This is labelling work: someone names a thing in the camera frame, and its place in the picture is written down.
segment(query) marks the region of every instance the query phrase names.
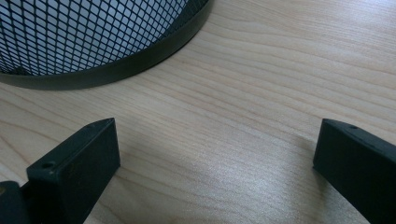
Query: black metal rim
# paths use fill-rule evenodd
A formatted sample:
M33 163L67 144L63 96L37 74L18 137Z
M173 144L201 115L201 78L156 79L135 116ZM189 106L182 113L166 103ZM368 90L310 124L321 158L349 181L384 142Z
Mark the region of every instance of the black metal rim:
M165 60L187 42L204 25L214 0L208 0L203 8L173 34L140 52L84 71L52 76L18 76L0 73L0 82L37 90L77 90L96 87L134 76Z

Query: metal mesh container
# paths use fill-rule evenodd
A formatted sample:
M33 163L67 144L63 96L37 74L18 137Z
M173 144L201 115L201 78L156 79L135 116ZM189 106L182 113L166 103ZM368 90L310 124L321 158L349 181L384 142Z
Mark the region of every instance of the metal mesh container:
M210 0L0 0L0 81L77 89L141 72L181 48Z

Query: black object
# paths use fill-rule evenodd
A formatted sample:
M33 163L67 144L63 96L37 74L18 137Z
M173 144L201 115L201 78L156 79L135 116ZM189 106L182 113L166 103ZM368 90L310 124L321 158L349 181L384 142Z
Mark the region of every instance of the black object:
M130 77L183 47L203 26L213 4L213 0L66 2L18 0L0 6L1 82L73 90Z
M396 223L396 146L324 119L314 169L371 223Z
M83 223L119 167L114 119L91 123L29 166L22 188L0 183L0 223Z

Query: wire mesh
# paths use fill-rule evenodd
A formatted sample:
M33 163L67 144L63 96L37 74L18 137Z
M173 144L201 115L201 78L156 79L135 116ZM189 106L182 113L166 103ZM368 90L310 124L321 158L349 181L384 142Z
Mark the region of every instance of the wire mesh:
M0 0L0 72L43 76L112 63L171 35L207 0Z

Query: light wood surface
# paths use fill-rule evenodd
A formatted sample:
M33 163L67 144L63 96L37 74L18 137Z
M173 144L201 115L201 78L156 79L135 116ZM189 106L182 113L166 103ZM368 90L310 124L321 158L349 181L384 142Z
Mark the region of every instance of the light wood surface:
M366 223L312 170L323 118L396 144L396 3L217 0L181 51L82 91L0 84L0 181L115 118L121 168L86 223Z

